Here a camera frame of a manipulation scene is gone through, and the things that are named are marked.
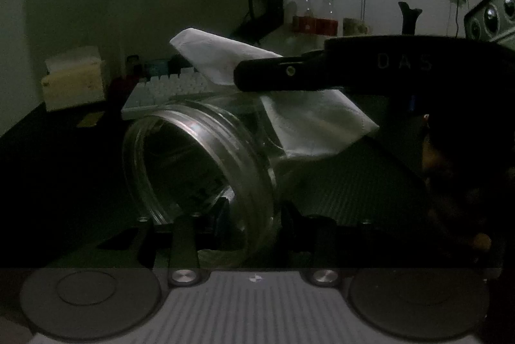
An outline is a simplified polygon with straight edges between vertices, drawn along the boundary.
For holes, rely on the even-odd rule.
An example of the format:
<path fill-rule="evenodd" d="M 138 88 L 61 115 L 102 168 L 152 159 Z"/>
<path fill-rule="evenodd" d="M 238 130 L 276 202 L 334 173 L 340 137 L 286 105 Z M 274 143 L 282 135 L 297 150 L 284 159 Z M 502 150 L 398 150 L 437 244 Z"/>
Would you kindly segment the grey audio device with knobs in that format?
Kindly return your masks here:
<path fill-rule="evenodd" d="M 514 50 L 515 1 L 481 0 L 464 18 L 465 37 Z"/>

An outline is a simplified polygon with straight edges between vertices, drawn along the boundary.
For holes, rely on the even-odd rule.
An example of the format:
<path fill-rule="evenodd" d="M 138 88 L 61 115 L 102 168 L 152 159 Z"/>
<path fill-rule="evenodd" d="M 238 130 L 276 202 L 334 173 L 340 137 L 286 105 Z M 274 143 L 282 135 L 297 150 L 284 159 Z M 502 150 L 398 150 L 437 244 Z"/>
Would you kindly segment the bottle with black cap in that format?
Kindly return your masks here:
<path fill-rule="evenodd" d="M 324 36 L 335 37 L 338 34 L 338 24 L 334 13 L 334 0 L 322 0 L 320 16 L 317 20 L 319 33 Z"/>

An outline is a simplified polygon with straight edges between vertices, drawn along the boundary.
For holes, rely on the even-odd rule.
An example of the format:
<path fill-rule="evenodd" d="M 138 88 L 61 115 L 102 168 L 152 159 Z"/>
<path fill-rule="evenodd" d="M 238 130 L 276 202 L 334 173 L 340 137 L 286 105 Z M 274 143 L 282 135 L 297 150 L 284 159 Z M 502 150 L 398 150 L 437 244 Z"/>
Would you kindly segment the black forked stand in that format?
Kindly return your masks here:
<path fill-rule="evenodd" d="M 420 8 L 411 8 L 407 2 L 399 1 L 398 6 L 402 14 L 402 35 L 414 35 L 417 28 L 417 20 L 423 10 Z"/>

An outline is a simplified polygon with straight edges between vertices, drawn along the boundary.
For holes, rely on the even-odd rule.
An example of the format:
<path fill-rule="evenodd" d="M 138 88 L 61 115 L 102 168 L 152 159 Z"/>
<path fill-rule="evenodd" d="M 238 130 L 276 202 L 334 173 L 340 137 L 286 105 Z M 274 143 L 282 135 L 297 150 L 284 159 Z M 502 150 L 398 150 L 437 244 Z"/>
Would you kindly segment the yellow tissue box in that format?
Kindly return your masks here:
<path fill-rule="evenodd" d="M 68 109 L 105 100 L 108 74 L 97 46 L 80 46 L 45 60 L 41 79 L 48 111 Z"/>

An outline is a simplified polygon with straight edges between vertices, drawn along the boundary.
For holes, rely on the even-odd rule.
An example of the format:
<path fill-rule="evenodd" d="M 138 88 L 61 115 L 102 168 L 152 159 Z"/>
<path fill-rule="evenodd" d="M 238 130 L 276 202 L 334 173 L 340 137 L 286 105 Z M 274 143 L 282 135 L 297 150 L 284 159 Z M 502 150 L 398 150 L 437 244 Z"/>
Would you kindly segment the bottle with tan cap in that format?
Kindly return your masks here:
<path fill-rule="evenodd" d="M 298 27 L 304 33 L 314 33 L 316 20 L 311 0 L 299 0 L 298 2 Z"/>

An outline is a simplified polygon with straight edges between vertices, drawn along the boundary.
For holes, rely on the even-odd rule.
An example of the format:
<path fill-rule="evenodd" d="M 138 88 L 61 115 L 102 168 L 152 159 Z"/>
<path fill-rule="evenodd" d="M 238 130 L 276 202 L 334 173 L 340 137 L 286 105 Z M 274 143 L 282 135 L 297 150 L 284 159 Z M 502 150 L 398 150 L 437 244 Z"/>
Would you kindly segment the white cleaning cloth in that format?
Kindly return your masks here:
<path fill-rule="evenodd" d="M 188 28 L 169 44 L 211 84 L 234 88 L 233 71 L 244 60 L 279 55 L 213 33 Z M 290 159 L 316 159 L 341 153 L 379 126 L 336 89 L 260 94 L 258 103 L 271 124 L 274 141 Z"/>

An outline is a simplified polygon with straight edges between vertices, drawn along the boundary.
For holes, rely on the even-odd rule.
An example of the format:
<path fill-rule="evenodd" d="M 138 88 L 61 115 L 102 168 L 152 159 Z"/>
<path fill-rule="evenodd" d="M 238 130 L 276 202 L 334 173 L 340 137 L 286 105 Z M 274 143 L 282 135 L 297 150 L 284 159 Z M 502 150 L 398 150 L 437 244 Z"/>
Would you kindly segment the clear glass jar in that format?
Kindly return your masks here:
<path fill-rule="evenodd" d="M 273 166 L 282 154 L 256 96 L 169 103 L 131 125 L 125 152 L 141 217 L 178 234 L 195 263 L 268 266 L 280 224 Z"/>

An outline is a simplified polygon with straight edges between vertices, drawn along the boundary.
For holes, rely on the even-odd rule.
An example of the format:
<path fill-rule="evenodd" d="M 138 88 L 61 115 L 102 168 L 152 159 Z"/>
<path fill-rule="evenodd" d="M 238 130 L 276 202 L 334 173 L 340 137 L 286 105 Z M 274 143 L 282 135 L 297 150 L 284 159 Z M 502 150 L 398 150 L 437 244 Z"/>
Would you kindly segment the white mechanical keyboard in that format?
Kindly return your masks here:
<path fill-rule="evenodd" d="M 224 89 L 195 67 L 182 68 L 179 73 L 170 75 L 151 76 L 136 83 L 121 109 L 121 118 L 132 121 L 176 100 L 201 99 Z"/>

